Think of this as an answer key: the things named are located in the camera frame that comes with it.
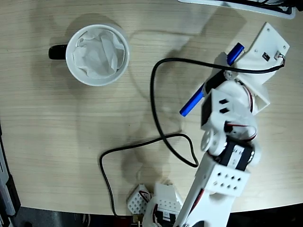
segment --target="white robotic arm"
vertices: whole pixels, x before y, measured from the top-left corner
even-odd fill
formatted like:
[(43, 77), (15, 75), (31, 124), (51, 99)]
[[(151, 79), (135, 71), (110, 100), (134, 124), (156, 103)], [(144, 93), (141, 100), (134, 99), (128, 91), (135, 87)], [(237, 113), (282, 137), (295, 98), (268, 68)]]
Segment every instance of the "white robotic arm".
[[(236, 68), (267, 69), (285, 61), (287, 42), (266, 23)], [(172, 185), (156, 183), (143, 227), (225, 227), (236, 197), (249, 179), (247, 166), (258, 164), (254, 115), (270, 104), (261, 75), (220, 71), (204, 85), (201, 150), (205, 152), (184, 204)]]

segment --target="black wire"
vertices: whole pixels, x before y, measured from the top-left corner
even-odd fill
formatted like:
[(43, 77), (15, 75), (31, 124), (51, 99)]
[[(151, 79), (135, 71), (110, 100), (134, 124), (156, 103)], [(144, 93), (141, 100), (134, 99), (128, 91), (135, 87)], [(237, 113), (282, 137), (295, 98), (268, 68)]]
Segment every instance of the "black wire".
[(265, 4), (265, 3), (267, 3), (269, 0), (265, 0), (265, 1), (263, 1), (263, 2), (260, 2), (260, 4)]
[[(233, 67), (227, 67), (227, 66), (223, 66), (223, 65), (216, 65), (216, 64), (211, 64), (211, 63), (207, 63), (207, 62), (203, 62), (203, 61), (195, 61), (195, 60), (191, 60), (191, 59), (185, 59), (185, 58), (166, 58), (166, 59), (162, 59), (160, 61), (158, 61), (151, 72), (151, 83), (150, 83), (150, 99), (151, 99), (151, 112), (152, 112), (152, 116), (154, 118), (157, 130), (160, 134), (160, 138), (154, 139), (154, 140), (150, 140), (147, 142), (142, 142), (142, 143), (138, 143), (138, 144), (134, 144), (134, 145), (128, 145), (128, 146), (124, 146), (124, 147), (119, 147), (119, 148), (114, 148), (111, 150), (108, 150), (106, 152), (104, 152), (100, 158), (99, 158), (99, 164), (100, 164), (100, 169), (101, 169), (101, 173), (104, 177), (104, 181), (107, 185), (107, 189), (108, 189), (108, 193), (110, 196), (110, 203), (111, 203), (111, 207), (112, 207), (112, 212), (113, 214), (117, 217), (117, 218), (125, 218), (123, 216), (119, 216), (116, 213), (116, 209), (115, 209), (115, 202), (114, 202), (114, 196), (113, 196), (113, 192), (111, 190), (110, 184), (108, 182), (106, 173), (104, 171), (104, 167), (103, 167), (103, 158), (105, 155), (116, 152), (116, 151), (122, 151), (122, 150), (127, 150), (127, 149), (134, 149), (134, 148), (138, 148), (138, 147), (142, 147), (142, 146), (146, 146), (158, 141), (163, 141), (165, 143), (165, 145), (168, 147), (168, 149), (178, 158), (180, 159), (182, 162), (184, 162), (185, 164), (191, 166), (191, 167), (198, 167), (199, 162), (195, 156), (194, 153), (194, 146), (193, 143), (191, 141), (191, 139), (182, 133), (174, 133), (174, 134), (170, 134), (170, 135), (165, 135), (163, 133), (163, 130), (160, 126), (160, 122), (157, 116), (157, 111), (156, 111), (156, 105), (155, 105), (155, 94), (154, 94), (154, 82), (155, 82), (155, 76), (156, 76), (156, 71), (158, 69), (158, 67), (165, 63), (165, 62), (172, 62), (172, 61), (178, 61), (178, 62), (186, 62), (186, 63), (191, 63), (191, 64), (196, 64), (196, 65), (201, 65), (201, 66), (206, 66), (206, 67), (210, 67), (210, 68), (216, 68), (216, 69), (221, 69), (221, 70), (229, 70), (229, 71), (234, 71), (234, 72), (242, 72), (242, 73), (251, 73), (251, 74), (262, 74), (262, 73), (269, 73), (269, 72), (273, 72), (276, 71), (282, 67), (284, 67), (284, 63), (280, 66), (275, 66), (272, 67), (270, 69), (267, 70), (244, 70), (244, 69), (237, 69), (237, 68), (233, 68)], [(189, 145), (190, 145), (190, 151), (191, 151), (191, 155), (193, 157), (194, 163), (188, 161), (187, 159), (185, 159), (184, 157), (182, 157), (172, 146), (171, 144), (168, 142), (168, 138), (173, 138), (173, 137), (183, 137), (185, 139), (188, 140)]]
[[(182, 133), (174, 133), (174, 134), (170, 134), (170, 135), (165, 135), (165, 138), (173, 138), (173, 137), (183, 137), (185, 139), (188, 140), (189, 144), (190, 144), (190, 149), (193, 151), (194, 148), (193, 148), (193, 142), (191, 141), (191, 139), (185, 135), (185, 134), (182, 134)], [(149, 144), (152, 144), (152, 143), (155, 143), (155, 142), (158, 142), (158, 141), (161, 141), (162, 138), (157, 138), (157, 139), (154, 139), (154, 140), (150, 140), (150, 141), (147, 141), (147, 142), (142, 142), (142, 143), (138, 143), (138, 144), (134, 144), (134, 145), (128, 145), (128, 146), (123, 146), (123, 147), (119, 147), (119, 148), (114, 148), (114, 149), (111, 149), (111, 150), (108, 150), (106, 152), (104, 152), (100, 158), (99, 158), (99, 164), (100, 164), (100, 169), (101, 169), (101, 173), (103, 175), (103, 178), (104, 178), (104, 181), (107, 185), (107, 189), (108, 189), (108, 193), (109, 193), (109, 197), (110, 197), (110, 204), (111, 204), (111, 207), (112, 207), (112, 211), (113, 211), (113, 214), (117, 217), (117, 218), (125, 218), (124, 216), (119, 216), (117, 215), (116, 213), (116, 209), (115, 209), (115, 202), (114, 202), (114, 196), (113, 196), (113, 192), (112, 192), (112, 189), (110, 187), (110, 184), (108, 182), (108, 178), (106, 176), (106, 173), (104, 171), (104, 167), (103, 167), (103, 158), (105, 155), (108, 155), (110, 153), (113, 153), (113, 152), (116, 152), (116, 151), (122, 151), (122, 150), (128, 150), (128, 149), (134, 149), (134, 148), (139, 148), (139, 147), (143, 147), (143, 146), (146, 146), (146, 145), (149, 145)], [(195, 162), (197, 163), (198, 165), (198, 160), (195, 156), (195, 154), (193, 154), (193, 158), (195, 160)]]

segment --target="white tissue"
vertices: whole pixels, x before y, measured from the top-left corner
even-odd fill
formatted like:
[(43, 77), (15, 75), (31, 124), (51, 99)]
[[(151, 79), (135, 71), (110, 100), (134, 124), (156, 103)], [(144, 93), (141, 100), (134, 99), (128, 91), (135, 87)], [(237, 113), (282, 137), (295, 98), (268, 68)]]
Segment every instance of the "white tissue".
[(125, 48), (111, 31), (97, 28), (84, 33), (73, 53), (75, 65), (94, 79), (109, 77), (121, 68)]

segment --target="blue pen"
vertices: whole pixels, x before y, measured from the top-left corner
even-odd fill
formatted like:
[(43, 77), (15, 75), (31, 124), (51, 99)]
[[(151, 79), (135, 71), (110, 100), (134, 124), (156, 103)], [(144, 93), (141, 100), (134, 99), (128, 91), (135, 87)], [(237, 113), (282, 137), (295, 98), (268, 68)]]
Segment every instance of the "blue pen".
[[(227, 55), (227, 64), (232, 66), (232, 64), (235, 62), (237, 57), (241, 54), (241, 52), (244, 50), (244, 46), (240, 43), (237, 43), (235, 47), (229, 52)], [(194, 93), (194, 95), (188, 100), (188, 102), (182, 107), (182, 109), (179, 111), (179, 113), (186, 117), (188, 113), (197, 105), (197, 103), (204, 97), (204, 94), (202, 92), (203, 85)]]

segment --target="wooden table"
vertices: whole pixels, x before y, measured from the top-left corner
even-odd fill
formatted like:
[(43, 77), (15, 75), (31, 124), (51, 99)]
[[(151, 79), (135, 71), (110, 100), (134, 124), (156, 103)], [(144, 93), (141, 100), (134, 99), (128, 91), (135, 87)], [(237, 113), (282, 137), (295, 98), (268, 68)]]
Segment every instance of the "wooden table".
[[(237, 42), (249, 47), (265, 21), (291, 46), (286, 67), (266, 83), (272, 104), (257, 115), (260, 164), (251, 169), (233, 211), (303, 202), (303, 13), (286, 20), (242, 10), (177, 0), (4, 0), (0, 8), (0, 118), (9, 168), (25, 207), (111, 214), (98, 157), (110, 148), (158, 136), (150, 108), (153, 65), (165, 57), (213, 62)], [(96, 23), (120, 25), (128, 34), (126, 73), (105, 87), (89, 87), (48, 48), (68, 42)], [(167, 63), (157, 75), (157, 108), (166, 133), (182, 129), (199, 159), (200, 107), (178, 111), (211, 69)], [(173, 146), (190, 158), (182, 139)], [(118, 214), (139, 183), (173, 183), (183, 198), (195, 169), (159, 142), (111, 154), (105, 168)]]

